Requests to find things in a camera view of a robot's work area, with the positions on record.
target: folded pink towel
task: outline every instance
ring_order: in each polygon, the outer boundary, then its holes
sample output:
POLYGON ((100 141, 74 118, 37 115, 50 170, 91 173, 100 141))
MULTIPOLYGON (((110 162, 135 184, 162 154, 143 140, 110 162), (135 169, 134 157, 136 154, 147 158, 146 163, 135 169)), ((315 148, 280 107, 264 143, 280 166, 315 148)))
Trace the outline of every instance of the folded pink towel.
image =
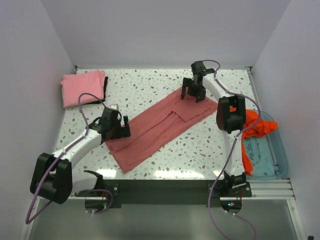
POLYGON ((132 170, 166 143, 211 115, 218 104, 209 98, 196 103, 181 88, 129 121, 131 137, 106 141, 124 173, 132 170))
MULTIPOLYGON (((104 99, 105 71, 94 70, 80 74, 66 74, 63 76, 62 98, 63 107, 70 108, 78 105, 79 95, 90 93, 100 100, 104 99)), ((97 99, 90 95, 81 97, 81 104, 94 102, 97 99)))

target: orange garment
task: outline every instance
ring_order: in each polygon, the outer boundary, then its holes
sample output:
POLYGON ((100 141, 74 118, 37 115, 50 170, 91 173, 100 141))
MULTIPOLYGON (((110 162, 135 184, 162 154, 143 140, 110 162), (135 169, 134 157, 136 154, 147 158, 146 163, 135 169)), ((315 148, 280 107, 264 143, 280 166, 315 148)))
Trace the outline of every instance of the orange garment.
MULTIPOLYGON (((233 112, 236 109, 231 107, 230 111, 233 112)), ((245 124, 244 124, 244 129, 251 126, 252 124, 255 123, 255 121, 258 119, 258 113, 253 110, 245 110, 245 124)), ((246 149, 244 145, 244 139, 245 138, 251 138, 251 137, 257 137, 257 138, 262 138, 263 136, 267 135, 268 133, 271 133, 276 130, 278 126, 278 123, 276 121, 264 121, 262 118, 260 118, 259 122, 253 127, 250 128, 242 134, 241 138, 241 154, 242 154, 242 164, 244 168, 244 172, 248 176, 253 176, 251 174, 251 171, 254 169, 250 158, 246 154, 246 149)))

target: teal plastic tray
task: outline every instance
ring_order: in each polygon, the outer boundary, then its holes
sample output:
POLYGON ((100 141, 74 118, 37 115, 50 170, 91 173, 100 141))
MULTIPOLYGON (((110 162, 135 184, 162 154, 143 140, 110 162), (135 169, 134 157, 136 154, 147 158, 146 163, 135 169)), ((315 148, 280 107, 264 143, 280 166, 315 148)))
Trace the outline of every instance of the teal plastic tray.
MULTIPOLYGON (((261 117, 265 121, 274 121, 264 111, 261 111, 261 117)), ((247 179, 275 180, 286 178, 289 167, 278 130, 264 137, 245 138, 244 148, 253 165, 253 171, 251 172, 253 176, 247 176, 247 179)))

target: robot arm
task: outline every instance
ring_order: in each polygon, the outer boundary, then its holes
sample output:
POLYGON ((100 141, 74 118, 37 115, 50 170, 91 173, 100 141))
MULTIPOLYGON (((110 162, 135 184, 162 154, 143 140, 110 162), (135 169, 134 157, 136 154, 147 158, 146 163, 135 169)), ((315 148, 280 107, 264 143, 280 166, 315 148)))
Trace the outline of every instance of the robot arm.
MULTIPOLYGON (((215 81, 213 68, 207 69, 203 61, 196 61, 191 65, 193 78, 183 78, 181 99, 187 94, 195 97, 196 102, 206 98, 206 89, 218 100, 216 123, 224 137, 226 156, 231 152, 233 140, 244 128, 246 122, 246 103, 243 96, 231 95, 227 89, 215 81)), ((228 165, 224 170, 224 179, 227 184, 225 191, 246 185, 246 175, 242 165, 241 141, 238 141, 233 149, 228 165)))
POLYGON ((106 140, 130 137, 128 117, 123 117, 124 126, 121 126, 121 117, 119 116, 121 114, 117 105, 114 105, 113 108, 106 107, 102 116, 89 124, 88 130, 83 131, 73 142, 53 154, 41 154, 34 168, 30 192, 33 194, 36 192, 41 178, 62 153, 64 153, 63 157, 46 177, 38 195, 62 204, 72 193, 94 189, 97 180, 101 177, 99 174, 93 171, 85 171, 84 174, 73 175, 72 169, 85 155, 106 140))

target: white wall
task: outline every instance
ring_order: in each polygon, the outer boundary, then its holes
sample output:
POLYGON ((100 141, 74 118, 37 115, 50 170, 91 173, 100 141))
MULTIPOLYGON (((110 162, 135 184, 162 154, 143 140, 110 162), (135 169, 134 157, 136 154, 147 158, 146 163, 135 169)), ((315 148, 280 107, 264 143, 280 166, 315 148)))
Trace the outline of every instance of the white wall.
POLYGON ((0 7, 0 239, 19 238, 39 154, 53 149, 73 65, 39 0, 0 7))
POLYGON ((290 0, 42 0, 72 63, 252 66, 290 0))
POLYGON ((320 238, 320 1, 292 0, 253 68, 262 108, 279 122, 308 235, 320 238))

